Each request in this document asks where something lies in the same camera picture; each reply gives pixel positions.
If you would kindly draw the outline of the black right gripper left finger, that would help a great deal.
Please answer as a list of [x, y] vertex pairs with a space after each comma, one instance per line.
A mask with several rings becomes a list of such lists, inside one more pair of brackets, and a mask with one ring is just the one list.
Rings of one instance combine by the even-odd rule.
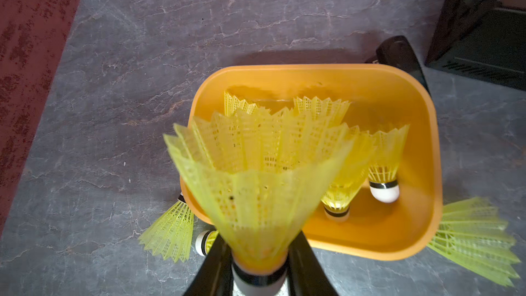
[[232, 260], [229, 245], [218, 235], [195, 279], [183, 296], [231, 296], [234, 288]]

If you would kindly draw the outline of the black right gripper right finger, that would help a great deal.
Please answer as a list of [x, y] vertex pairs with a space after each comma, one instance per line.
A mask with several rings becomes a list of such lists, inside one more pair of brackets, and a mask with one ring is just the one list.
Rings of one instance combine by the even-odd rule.
[[303, 232], [288, 248], [287, 277], [289, 295], [338, 295]]

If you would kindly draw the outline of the yellow shuttlecock four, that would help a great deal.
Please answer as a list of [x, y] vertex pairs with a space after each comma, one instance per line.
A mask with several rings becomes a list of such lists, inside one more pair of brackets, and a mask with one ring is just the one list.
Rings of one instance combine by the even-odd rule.
[[218, 237], [219, 232], [217, 230], [206, 230], [201, 232], [195, 241], [195, 249], [200, 256], [206, 256]]

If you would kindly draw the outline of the yellow shuttlecock six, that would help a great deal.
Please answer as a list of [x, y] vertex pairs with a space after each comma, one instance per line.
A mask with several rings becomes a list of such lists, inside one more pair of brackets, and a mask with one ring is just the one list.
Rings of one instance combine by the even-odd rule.
[[195, 215], [180, 193], [178, 201], [139, 236], [139, 244], [153, 256], [184, 263], [190, 257], [194, 223]]

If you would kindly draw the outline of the yellow shuttlecock one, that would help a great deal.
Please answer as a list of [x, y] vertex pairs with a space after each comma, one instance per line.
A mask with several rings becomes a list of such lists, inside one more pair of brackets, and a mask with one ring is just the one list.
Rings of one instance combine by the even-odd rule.
[[349, 205], [367, 179], [369, 163], [375, 151], [369, 131], [361, 131], [359, 126], [353, 126], [349, 129], [348, 137], [353, 141], [353, 147], [321, 199], [326, 217], [338, 223], [348, 220]]

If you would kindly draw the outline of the yellow shuttlecock eleven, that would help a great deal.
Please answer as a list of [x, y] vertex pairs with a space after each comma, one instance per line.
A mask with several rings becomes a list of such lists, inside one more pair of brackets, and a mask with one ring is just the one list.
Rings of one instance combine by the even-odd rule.
[[180, 177], [229, 245], [245, 295], [275, 295], [290, 244], [342, 168], [353, 141], [329, 117], [283, 109], [174, 125], [164, 136]]

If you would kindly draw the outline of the yellow shuttlecock three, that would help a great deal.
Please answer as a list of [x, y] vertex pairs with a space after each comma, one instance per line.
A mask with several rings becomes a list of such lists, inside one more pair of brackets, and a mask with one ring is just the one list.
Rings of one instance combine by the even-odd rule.
[[378, 130], [371, 136], [376, 149], [368, 168], [368, 183], [372, 196], [382, 203], [391, 204], [400, 196], [397, 172], [409, 129], [406, 124], [387, 132]]

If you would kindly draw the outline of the yellow shuttlecock five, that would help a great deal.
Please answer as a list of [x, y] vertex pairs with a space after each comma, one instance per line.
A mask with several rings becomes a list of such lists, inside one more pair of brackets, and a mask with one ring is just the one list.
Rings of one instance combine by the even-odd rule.
[[512, 267], [520, 259], [512, 252], [516, 240], [508, 222], [483, 197], [446, 204], [438, 230], [427, 247], [450, 261], [501, 286], [519, 279]]

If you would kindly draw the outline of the yellow shuttlecock two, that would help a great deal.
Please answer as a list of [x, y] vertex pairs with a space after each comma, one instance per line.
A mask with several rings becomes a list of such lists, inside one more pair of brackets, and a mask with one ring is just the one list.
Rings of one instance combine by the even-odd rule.
[[227, 91], [224, 92], [223, 103], [225, 116], [232, 116], [239, 110], [251, 115], [258, 109], [257, 104], [247, 101], [246, 99], [239, 99], [237, 96], [232, 95]]

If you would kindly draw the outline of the yellow plastic storage box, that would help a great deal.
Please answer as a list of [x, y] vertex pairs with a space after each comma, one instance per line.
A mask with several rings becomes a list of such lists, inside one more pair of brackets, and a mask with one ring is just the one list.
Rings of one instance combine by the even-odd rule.
[[317, 208], [304, 234], [315, 248], [384, 261], [411, 257], [431, 241], [442, 217], [440, 143], [434, 103], [414, 77], [382, 64], [227, 67], [200, 86], [190, 117], [210, 119], [222, 112], [224, 92], [274, 111], [296, 97], [342, 99], [351, 104], [345, 117], [350, 126], [372, 131], [409, 125], [399, 199], [383, 204], [363, 184], [348, 220], [331, 221]]

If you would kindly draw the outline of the yellow shuttlecock seven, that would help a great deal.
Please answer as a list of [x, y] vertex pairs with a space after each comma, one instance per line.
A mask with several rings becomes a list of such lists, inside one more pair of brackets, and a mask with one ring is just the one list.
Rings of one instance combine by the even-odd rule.
[[294, 98], [294, 117], [310, 115], [313, 120], [329, 119], [331, 126], [349, 127], [343, 121], [350, 107], [349, 101], [330, 98], [320, 99], [318, 97], [296, 97]]

